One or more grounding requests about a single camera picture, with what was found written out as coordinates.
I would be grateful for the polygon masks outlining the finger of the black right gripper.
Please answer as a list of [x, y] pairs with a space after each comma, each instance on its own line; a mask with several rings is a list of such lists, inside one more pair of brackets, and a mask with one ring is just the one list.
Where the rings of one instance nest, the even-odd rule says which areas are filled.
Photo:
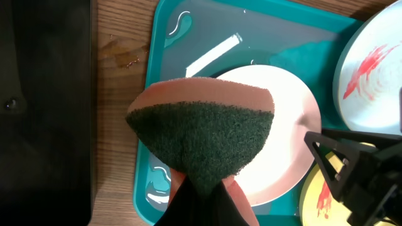
[[321, 133], [307, 132], [304, 141], [313, 154], [332, 197], [342, 201], [348, 164], [346, 157], [354, 150], [371, 153], [401, 144], [401, 136], [324, 129]]

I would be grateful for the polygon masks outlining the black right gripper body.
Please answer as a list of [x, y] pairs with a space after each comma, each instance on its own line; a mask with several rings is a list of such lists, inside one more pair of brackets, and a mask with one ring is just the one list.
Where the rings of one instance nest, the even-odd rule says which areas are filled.
[[347, 156], [343, 204], [350, 225], [374, 225], [388, 218], [401, 225], [401, 144]]

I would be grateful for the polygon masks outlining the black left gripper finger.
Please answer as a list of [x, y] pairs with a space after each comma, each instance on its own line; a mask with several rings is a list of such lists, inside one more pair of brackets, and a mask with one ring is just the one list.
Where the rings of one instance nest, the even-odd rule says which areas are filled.
[[155, 226], [248, 226], [223, 182], [207, 198], [185, 178]]

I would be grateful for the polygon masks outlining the yellow plate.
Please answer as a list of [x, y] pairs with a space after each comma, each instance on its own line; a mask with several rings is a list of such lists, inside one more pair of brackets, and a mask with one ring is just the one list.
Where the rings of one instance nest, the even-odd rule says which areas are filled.
[[332, 197], [317, 164], [303, 184], [299, 211], [303, 226], [350, 226], [350, 210]]

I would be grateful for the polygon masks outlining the white plate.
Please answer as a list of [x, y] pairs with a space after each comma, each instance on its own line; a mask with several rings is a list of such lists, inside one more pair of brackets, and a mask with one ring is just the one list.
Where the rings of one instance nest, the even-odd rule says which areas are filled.
[[264, 148], [235, 177], [251, 206], [271, 202], [290, 191], [314, 161], [304, 137], [308, 131], [322, 129], [317, 101], [300, 78], [274, 66], [239, 67], [219, 78], [266, 89], [272, 95], [274, 119]]

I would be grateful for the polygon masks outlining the green pink sponge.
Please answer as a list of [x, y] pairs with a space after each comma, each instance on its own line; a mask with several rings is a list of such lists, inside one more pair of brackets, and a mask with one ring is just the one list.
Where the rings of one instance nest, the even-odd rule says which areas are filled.
[[268, 90], [210, 77], [154, 83], [126, 116], [138, 139], [171, 170], [168, 205], [185, 178], [202, 198], [223, 182], [248, 225], [258, 221], [234, 175], [263, 149], [273, 119]]

